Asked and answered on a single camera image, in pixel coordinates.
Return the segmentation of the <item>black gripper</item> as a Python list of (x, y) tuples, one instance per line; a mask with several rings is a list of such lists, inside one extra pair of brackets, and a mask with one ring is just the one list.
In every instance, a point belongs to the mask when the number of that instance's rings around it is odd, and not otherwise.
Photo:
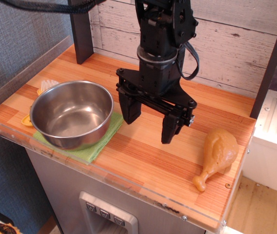
[(176, 62), (167, 65), (139, 63), (139, 70), (119, 68), (117, 91), (122, 115), (127, 124), (141, 115), (142, 103), (165, 115), (162, 122), (162, 144), (170, 144), (182, 126), (194, 122), (196, 101), (180, 85)]

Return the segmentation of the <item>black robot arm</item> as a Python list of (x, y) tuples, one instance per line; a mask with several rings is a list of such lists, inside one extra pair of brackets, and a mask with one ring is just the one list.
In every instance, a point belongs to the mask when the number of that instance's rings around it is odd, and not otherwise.
[(142, 105), (162, 113), (161, 141), (168, 144), (194, 121), (197, 103), (182, 89), (180, 80), (185, 52), (199, 59), (189, 42), (196, 36), (198, 22), (188, 0), (138, 0), (135, 6), (140, 26), (139, 69), (117, 70), (119, 103), (128, 124), (140, 116)]

